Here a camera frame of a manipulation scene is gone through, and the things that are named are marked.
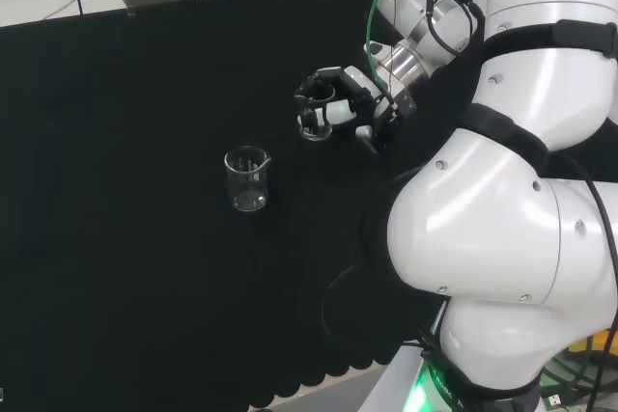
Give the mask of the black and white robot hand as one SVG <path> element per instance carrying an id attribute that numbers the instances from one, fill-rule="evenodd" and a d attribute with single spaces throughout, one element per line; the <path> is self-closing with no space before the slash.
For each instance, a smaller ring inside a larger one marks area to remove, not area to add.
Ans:
<path id="1" fill-rule="evenodd" d="M 389 96 L 354 66 L 317 69 L 294 93 L 300 135 L 312 142 L 347 134 L 370 154 L 381 154 L 416 110 L 408 90 Z"/>

